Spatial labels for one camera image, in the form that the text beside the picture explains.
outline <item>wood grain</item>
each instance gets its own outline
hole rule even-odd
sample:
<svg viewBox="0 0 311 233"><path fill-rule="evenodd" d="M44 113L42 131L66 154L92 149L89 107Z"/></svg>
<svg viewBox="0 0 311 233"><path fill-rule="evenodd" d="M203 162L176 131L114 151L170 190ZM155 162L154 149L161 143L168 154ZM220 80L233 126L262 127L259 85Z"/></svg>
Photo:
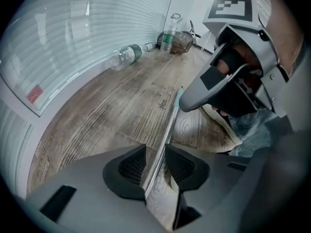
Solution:
<svg viewBox="0 0 311 233"><path fill-rule="evenodd" d="M107 70L72 96L46 129L32 161L28 193L71 162L116 148L146 143L147 167L165 129L180 86L187 88L210 55L146 53L132 66ZM180 112L172 142L216 152L233 143L202 109ZM147 200L149 210L171 229L177 194L162 167Z"/></svg>

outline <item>green bottle label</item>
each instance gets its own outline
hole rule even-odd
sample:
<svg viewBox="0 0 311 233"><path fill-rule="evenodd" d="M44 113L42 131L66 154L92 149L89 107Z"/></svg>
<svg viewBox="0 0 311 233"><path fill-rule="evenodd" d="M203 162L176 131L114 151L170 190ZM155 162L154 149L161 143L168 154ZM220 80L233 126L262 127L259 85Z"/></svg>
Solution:
<svg viewBox="0 0 311 233"><path fill-rule="evenodd" d="M129 45L129 47L130 47L131 49L133 49L133 51L134 51L134 54L135 54L135 60L134 60L134 62L135 62L136 60L138 60L138 59L141 57L141 49L140 49L140 46L137 45L137 44L132 44L132 45Z"/></svg>
<svg viewBox="0 0 311 233"><path fill-rule="evenodd" d="M173 39L174 39L173 35L167 34L167 33L163 34L163 42L168 43L168 44L172 44L173 43Z"/></svg>

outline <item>red sticker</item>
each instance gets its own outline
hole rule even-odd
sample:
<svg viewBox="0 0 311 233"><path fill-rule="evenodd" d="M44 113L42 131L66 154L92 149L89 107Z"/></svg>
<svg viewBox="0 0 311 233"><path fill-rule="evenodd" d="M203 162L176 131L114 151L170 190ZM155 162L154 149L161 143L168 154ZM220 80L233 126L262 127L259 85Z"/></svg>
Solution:
<svg viewBox="0 0 311 233"><path fill-rule="evenodd" d="M43 93L42 88L37 84L27 95L28 101L33 104L38 97Z"/></svg>

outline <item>metal pole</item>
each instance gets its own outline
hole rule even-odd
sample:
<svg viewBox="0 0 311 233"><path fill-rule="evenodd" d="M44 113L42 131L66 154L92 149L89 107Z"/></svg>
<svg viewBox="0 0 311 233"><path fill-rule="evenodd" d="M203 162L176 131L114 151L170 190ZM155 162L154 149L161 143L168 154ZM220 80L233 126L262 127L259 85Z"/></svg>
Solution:
<svg viewBox="0 0 311 233"><path fill-rule="evenodd" d="M172 137L172 133L173 133L173 128L176 122L176 118L177 118L177 114L179 111L179 98L181 97L181 95L183 94L184 89L183 87L179 88L177 95L175 97L175 102L173 104L173 109L172 109L172 113L170 115L170 119L169 122L165 128L164 131L164 135L161 141L161 144L158 148L158 151L156 153L155 159L147 173L146 179L144 180L143 184L142 184L142 188L145 191L145 197L148 197L155 181L156 181L156 177L157 174L161 168L162 162L164 160L164 153L165 153L165 144L169 143Z"/></svg>

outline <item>white wall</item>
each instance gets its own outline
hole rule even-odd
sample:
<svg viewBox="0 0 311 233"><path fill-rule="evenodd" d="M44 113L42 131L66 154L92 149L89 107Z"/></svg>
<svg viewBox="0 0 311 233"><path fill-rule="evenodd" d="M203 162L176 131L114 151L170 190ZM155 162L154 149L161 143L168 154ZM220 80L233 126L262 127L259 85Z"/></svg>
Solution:
<svg viewBox="0 0 311 233"><path fill-rule="evenodd" d="M212 2L213 0L193 0L188 19L188 21L193 22L194 31L202 36L201 39L197 38L197 44L210 52L214 52L215 36L211 35L208 42L206 42L209 30L202 22L206 11L212 6Z"/></svg>
<svg viewBox="0 0 311 233"><path fill-rule="evenodd" d="M215 35L208 38L209 30L203 25L202 21L207 9L211 6L213 0L172 0L169 8L168 17L173 13L179 13L183 19L178 24L178 31L189 31L190 20L194 25L194 30L201 35L201 39L197 38L197 44L210 52L214 52ZM269 0L257 0L259 5L260 18L265 24L269 17Z"/></svg>
<svg viewBox="0 0 311 233"><path fill-rule="evenodd" d="M177 31L189 31L190 20L193 22L194 31L201 35L197 38L197 44L204 46L210 52L214 52L215 36L211 35L206 42L209 30L204 26L203 18L213 0L171 0L168 17L173 13L179 13L182 20L177 25Z"/></svg>
<svg viewBox="0 0 311 233"><path fill-rule="evenodd" d="M191 27L187 22L193 2L193 0L171 0L167 17L170 18L174 13L178 13L182 17L177 25L177 31L190 31Z"/></svg>

